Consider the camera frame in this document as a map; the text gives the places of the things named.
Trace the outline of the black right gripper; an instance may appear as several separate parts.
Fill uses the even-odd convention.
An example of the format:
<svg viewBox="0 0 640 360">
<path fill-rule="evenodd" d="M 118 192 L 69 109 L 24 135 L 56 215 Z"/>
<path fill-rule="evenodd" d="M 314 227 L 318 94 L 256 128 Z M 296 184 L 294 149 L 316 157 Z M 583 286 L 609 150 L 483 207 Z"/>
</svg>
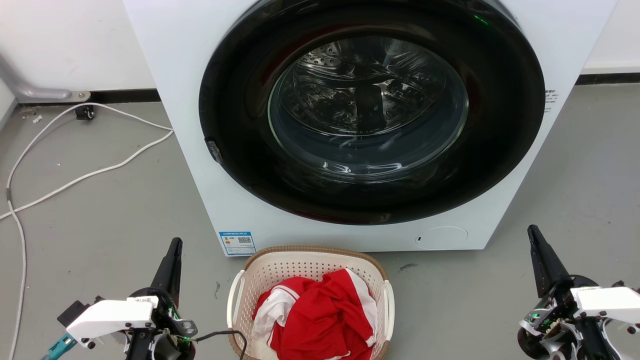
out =
<svg viewBox="0 0 640 360">
<path fill-rule="evenodd" d="M 530 224 L 527 235 L 539 301 L 519 322 L 519 326 L 553 328 L 555 323 L 561 321 L 573 324 L 578 306 L 571 289 L 594 289 L 599 285 L 586 276 L 570 275 L 537 225 Z"/>
</svg>

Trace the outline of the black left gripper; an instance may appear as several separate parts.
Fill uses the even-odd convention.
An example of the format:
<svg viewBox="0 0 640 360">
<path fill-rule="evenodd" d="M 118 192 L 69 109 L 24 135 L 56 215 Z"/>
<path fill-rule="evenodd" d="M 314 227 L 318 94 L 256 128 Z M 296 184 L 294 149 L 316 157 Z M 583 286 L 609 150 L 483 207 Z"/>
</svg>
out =
<svg viewBox="0 0 640 360">
<path fill-rule="evenodd" d="M 176 337 L 195 337 L 198 327 L 195 321 L 183 318 L 178 311 L 182 279 L 183 240 L 173 238 L 162 258 L 151 287 L 133 292 L 133 299 L 157 297 L 151 312 L 151 320 L 159 330 L 167 330 Z"/>
</svg>

